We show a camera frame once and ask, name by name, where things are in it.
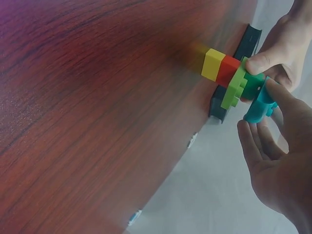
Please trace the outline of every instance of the plastic toy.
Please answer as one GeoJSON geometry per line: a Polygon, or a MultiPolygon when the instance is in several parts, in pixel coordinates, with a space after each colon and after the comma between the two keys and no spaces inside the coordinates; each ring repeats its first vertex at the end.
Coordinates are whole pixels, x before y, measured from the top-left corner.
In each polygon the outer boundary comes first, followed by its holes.
{"type": "Polygon", "coordinates": [[[262,86],[258,96],[253,100],[244,120],[249,123],[259,123],[264,116],[271,116],[277,103],[272,100],[265,85],[262,86]]]}
{"type": "Polygon", "coordinates": [[[274,108],[277,107],[277,104],[270,98],[265,88],[265,82],[268,78],[266,78],[266,80],[262,79],[264,78],[264,74],[258,76],[249,74],[245,69],[246,60],[247,58],[243,59],[224,94],[221,107],[225,111],[215,110],[219,105],[220,98],[213,97],[211,103],[213,115],[217,115],[221,121],[224,120],[226,111],[229,110],[231,106],[235,107],[241,97],[249,100],[253,99],[247,114],[244,116],[244,119],[250,123],[259,123],[265,115],[271,116],[274,108]]]}
{"type": "Polygon", "coordinates": [[[221,62],[221,66],[216,78],[216,83],[228,88],[232,77],[240,66],[240,61],[232,58],[231,56],[226,55],[221,62]]]}
{"type": "MultiPolygon", "coordinates": [[[[248,24],[246,31],[243,35],[243,38],[240,41],[239,46],[238,46],[233,58],[240,62],[244,57],[249,58],[250,56],[252,56],[253,53],[256,51],[261,33],[262,33],[262,30],[257,30],[255,28],[251,27],[250,24],[248,24]]],[[[249,80],[249,77],[247,77],[247,76],[248,76],[248,73],[246,73],[245,79],[249,80]]],[[[228,76],[229,81],[226,78],[224,78],[225,83],[223,83],[223,79],[222,79],[222,81],[218,80],[218,77],[217,77],[216,81],[218,84],[221,84],[222,86],[226,86],[226,84],[228,86],[232,77],[233,76],[230,76],[230,75],[228,76]]],[[[248,82],[247,82],[247,85],[245,87],[246,90],[250,90],[249,85],[250,84],[248,84],[248,82]]],[[[229,110],[225,110],[221,107],[221,103],[222,103],[222,100],[225,96],[226,88],[227,88],[227,87],[224,88],[222,86],[219,85],[217,87],[217,89],[215,90],[215,92],[211,98],[210,110],[209,110],[209,116],[215,116],[215,117],[219,118],[221,120],[221,123],[223,123],[225,116],[226,116],[227,112],[229,111],[229,110]]],[[[245,89],[244,89],[242,96],[247,97],[246,99],[250,99],[251,96],[249,96],[247,94],[247,91],[245,91],[245,89]]]]}
{"type": "Polygon", "coordinates": [[[208,50],[205,56],[201,75],[212,81],[216,81],[221,66],[221,62],[224,59],[224,57],[225,54],[217,50],[214,49],[208,50]]]}
{"type": "Polygon", "coordinates": [[[247,80],[244,78],[245,74],[246,71],[244,69],[244,63],[242,63],[229,84],[221,103],[222,108],[228,110],[231,106],[235,107],[238,104],[238,100],[242,96],[244,88],[247,84],[247,80]]]}

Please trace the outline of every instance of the wooden table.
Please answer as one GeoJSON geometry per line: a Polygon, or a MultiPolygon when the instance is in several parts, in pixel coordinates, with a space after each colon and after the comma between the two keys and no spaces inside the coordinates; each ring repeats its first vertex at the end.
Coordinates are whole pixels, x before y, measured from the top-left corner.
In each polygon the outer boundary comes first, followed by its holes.
{"type": "Polygon", "coordinates": [[[207,120],[256,0],[2,0],[0,233],[121,233],[207,120]]]}

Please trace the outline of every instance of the green block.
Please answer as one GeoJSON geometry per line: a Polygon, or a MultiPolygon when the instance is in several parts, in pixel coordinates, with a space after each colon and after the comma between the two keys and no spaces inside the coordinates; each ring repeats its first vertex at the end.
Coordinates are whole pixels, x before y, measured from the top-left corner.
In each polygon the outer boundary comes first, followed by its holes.
{"type": "Polygon", "coordinates": [[[244,92],[244,88],[247,84],[247,80],[244,78],[246,74],[246,71],[244,69],[245,62],[246,60],[242,61],[224,95],[221,107],[226,110],[228,110],[231,106],[235,107],[244,92]]]}
{"type": "MultiPolygon", "coordinates": [[[[246,57],[243,59],[244,64],[246,63],[247,59],[248,58],[246,57]]],[[[265,75],[261,73],[254,76],[246,71],[244,78],[247,80],[247,85],[244,88],[242,98],[245,98],[247,100],[253,100],[260,92],[261,87],[264,85],[265,75]]]]}

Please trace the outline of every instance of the dark green block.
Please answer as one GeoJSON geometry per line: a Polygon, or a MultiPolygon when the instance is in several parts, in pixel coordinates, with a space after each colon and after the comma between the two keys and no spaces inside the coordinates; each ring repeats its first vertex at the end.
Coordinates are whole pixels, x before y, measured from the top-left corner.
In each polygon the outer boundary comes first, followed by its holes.
{"type": "Polygon", "coordinates": [[[260,92],[261,87],[264,85],[265,75],[261,73],[253,76],[246,72],[244,78],[247,80],[247,84],[241,97],[247,100],[253,100],[260,92]]]}

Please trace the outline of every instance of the white wall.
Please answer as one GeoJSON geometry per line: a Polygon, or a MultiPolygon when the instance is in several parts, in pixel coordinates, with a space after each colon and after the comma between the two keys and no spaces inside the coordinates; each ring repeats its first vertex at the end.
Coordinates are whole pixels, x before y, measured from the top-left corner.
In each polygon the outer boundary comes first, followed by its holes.
{"type": "MultiPolygon", "coordinates": [[[[261,43],[292,0],[259,0],[253,26],[263,29],[261,43]]],[[[312,61],[310,47],[306,63],[312,61]]],[[[312,68],[306,65],[296,93],[312,105],[312,68]]],[[[239,144],[236,123],[248,105],[232,108],[224,124],[210,119],[161,185],[131,234],[295,234],[282,215],[255,196],[239,144]]],[[[278,138],[277,128],[273,128],[278,138]]]]}

